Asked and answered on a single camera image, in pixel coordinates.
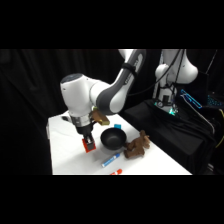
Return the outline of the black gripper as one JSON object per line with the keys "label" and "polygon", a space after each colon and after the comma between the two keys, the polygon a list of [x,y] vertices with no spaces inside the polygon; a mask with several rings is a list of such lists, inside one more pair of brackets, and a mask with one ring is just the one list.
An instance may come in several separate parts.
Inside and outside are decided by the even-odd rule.
{"label": "black gripper", "polygon": [[92,135],[93,122],[90,114],[84,115],[82,117],[72,117],[72,123],[76,127],[79,134],[84,135],[83,140],[86,144],[89,144],[89,137],[92,143],[95,144],[95,139]]}

